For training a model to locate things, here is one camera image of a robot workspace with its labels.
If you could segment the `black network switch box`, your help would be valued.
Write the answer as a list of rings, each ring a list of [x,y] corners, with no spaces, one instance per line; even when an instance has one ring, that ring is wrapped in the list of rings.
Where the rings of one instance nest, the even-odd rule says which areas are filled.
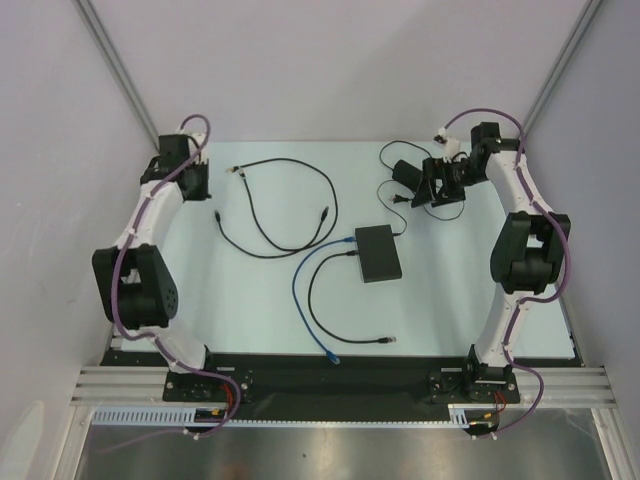
[[[402,278],[395,237],[389,224],[356,228],[355,240],[364,283]]]

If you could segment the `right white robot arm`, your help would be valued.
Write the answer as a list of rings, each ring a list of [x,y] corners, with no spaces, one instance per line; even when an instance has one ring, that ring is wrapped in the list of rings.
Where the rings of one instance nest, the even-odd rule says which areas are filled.
[[[542,198],[528,169],[522,137],[503,138],[497,123],[482,122],[471,130],[469,153],[462,152],[447,127],[441,127],[434,140],[442,145],[443,155],[424,160],[413,204],[461,202],[466,188],[489,182],[505,213],[490,256],[493,302],[453,388],[458,397],[486,403],[513,384],[515,340],[530,306],[555,301],[566,287],[571,221]]]

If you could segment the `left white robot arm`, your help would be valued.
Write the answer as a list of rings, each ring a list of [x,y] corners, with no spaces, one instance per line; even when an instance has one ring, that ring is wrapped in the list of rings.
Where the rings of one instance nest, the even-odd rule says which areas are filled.
[[[204,366],[207,347],[176,319],[179,290],[161,248],[183,205],[210,198],[207,143],[206,133],[160,136],[159,154],[140,177],[139,199],[125,230],[92,255],[108,320],[126,340],[149,341],[172,371],[188,372],[185,388],[199,400],[217,394],[220,376]]]

